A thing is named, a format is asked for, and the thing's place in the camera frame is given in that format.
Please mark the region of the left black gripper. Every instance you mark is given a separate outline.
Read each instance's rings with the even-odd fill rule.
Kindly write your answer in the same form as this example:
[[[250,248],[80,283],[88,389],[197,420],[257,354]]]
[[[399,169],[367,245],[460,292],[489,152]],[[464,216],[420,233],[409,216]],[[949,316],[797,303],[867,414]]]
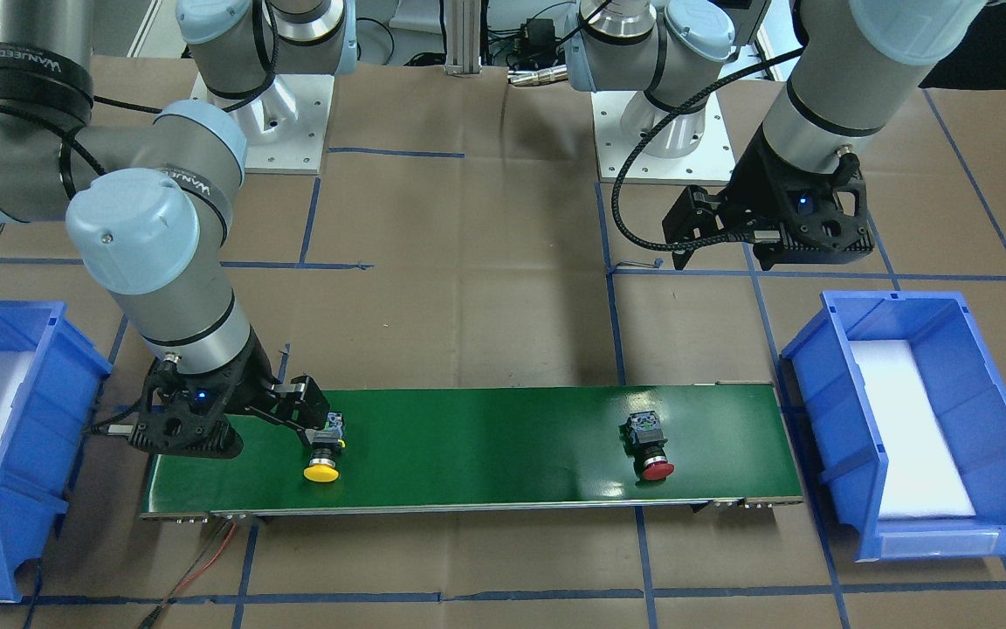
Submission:
[[[662,220],[665,242],[684,270],[699,248],[740,243],[743,235],[777,232],[754,244],[760,266],[846,264],[874,251],[861,160],[853,152],[830,160],[830,174],[790,166],[769,147],[762,130],[744,150],[726,187],[726,227],[721,195],[690,184]]]

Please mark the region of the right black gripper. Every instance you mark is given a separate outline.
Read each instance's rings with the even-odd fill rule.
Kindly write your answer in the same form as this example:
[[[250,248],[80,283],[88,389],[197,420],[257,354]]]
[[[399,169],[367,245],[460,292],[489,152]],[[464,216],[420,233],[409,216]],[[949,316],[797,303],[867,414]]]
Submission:
[[[330,402],[311,375],[279,384],[256,333],[218,370],[184,375],[165,362],[143,384],[145,399],[127,442],[144,453],[231,459],[243,441],[228,417],[249,415],[287,427],[308,447],[331,445]]]

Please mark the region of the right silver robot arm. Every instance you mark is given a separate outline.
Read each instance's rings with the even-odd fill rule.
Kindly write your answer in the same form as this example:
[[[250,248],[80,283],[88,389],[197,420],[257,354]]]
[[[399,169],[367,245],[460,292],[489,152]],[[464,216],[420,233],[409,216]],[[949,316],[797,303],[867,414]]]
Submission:
[[[235,118],[283,74],[355,68],[351,1],[180,1],[206,100],[140,127],[95,125],[89,1],[0,1],[0,224],[63,222],[155,360],[127,414],[89,427],[145,453],[229,459],[229,418],[286,427],[330,467],[341,418],[310,376],[282,383],[221,266],[249,140]]]

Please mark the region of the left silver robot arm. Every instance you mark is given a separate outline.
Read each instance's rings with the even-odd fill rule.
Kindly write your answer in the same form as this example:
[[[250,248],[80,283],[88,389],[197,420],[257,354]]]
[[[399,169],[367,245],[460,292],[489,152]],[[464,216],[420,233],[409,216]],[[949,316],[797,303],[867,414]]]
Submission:
[[[628,155],[616,170],[612,219],[635,245],[686,267],[700,248],[747,243],[763,270],[846,264],[875,248],[861,151],[953,52],[981,1],[797,1],[798,47],[723,75],[737,28],[711,1],[579,1],[564,39],[579,91],[630,92]],[[727,186],[684,188],[640,238],[620,212],[620,190],[646,154],[679,158],[699,146],[706,104],[720,88],[783,61],[795,67],[743,151]]]

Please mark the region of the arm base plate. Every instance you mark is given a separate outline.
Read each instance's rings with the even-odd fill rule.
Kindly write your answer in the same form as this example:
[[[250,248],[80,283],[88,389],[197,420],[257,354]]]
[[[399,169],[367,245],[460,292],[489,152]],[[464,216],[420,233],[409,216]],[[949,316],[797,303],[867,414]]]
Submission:
[[[320,174],[333,87],[328,75],[277,75],[252,104],[229,113],[248,141],[248,174]]]
[[[614,183],[643,132],[663,118],[642,92],[604,91],[591,95],[600,182]],[[703,110],[680,116],[647,144],[630,166],[627,183],[723,186],[734,170],[726,123],[718,96]]]

